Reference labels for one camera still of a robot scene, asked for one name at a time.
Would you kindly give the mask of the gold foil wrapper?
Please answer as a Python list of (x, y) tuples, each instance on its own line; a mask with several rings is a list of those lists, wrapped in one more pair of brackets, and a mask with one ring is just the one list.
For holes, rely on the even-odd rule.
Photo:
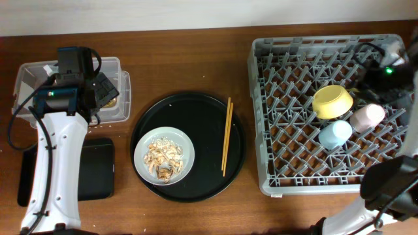
[(103, 108), (112, 108), (117, 104), (117, 98), (113, 98), (110, 100), (106, 105), (103, 106)]

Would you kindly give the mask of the grey plate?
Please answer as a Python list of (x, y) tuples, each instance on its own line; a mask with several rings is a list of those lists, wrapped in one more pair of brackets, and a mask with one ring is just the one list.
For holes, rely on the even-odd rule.
[[(155, 174), (150, 174), (143, 161), (144, 154), (148, 151), (148, 145), (153, 139), (166, 137), (177, 143), (183, 152), (183, 170), (173, 176), (168, 183), (157, 179)], [(136, 144), (134, 151), (134, 167), (140, 177), (152, 185), (168, 186), (180, 182), (191, 171), (195, 161), (195, 149), (191, 139), (181, 130), (174, 127), (158, 127), (146, 133)]]

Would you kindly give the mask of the food scraps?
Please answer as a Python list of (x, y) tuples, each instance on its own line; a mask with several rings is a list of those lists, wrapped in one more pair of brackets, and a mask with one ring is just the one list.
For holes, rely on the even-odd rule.
[(143, 161), (148, 172), (155, 174), (157, 179), (163, 180), (164, 183), (168, 183), (184, 167), (182, 148), (166, 137), (152, 140)]

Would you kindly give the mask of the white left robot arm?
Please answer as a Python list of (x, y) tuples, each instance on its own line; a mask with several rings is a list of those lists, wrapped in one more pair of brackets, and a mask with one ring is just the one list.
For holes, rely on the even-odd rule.
[(57, 72), (36, 88), (20, 107), (37, 125), (37, 159), (31, 196), (21, 234), (79, 234), (80, 156), (89, 124), (120, 93), (95, 66), (93, 49), (58, 48)]

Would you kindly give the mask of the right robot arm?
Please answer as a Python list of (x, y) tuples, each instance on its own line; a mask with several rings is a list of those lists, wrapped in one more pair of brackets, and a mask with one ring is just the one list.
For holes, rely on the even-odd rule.
[[(370, 62), (350, 84), (366, 101), (389, 104), (417, 92), (417, 41), (400, 53), (408, 60), (397, 65)], [(364, 175), (360, 196), (332, 217), (309, 228), (309, 234), (370, 234), (387, 224), (417, 217), (417, 104), (410, 111), (406, 137), (394, 159), (371, 166)]]

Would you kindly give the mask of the pink cup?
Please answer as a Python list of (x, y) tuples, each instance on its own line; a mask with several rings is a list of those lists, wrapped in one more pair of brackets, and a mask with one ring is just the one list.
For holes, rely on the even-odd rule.
[(361, 133), (369, 128), (376, 127), (383, 121), (384, 117), (385, 110), (382, 106), (367, 104), (351, 115), (349, 123), (356, 132)]

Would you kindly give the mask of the blue cup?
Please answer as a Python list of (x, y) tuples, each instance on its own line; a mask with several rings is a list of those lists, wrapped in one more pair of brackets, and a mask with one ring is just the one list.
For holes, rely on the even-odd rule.
[(351, 125), (342, 120), (335, 121), (323, 128), (318, 136), (319, 143), (326, 149), (342, 146), (352, 135)]

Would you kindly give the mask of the yellow bowl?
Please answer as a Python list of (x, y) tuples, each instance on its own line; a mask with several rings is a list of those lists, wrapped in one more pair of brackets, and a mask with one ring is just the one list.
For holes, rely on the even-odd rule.
[(325, 86), (313, 96), (312, 109), (319, 119), (334, 119), (353, 106), (353, 97), (339, 85)]

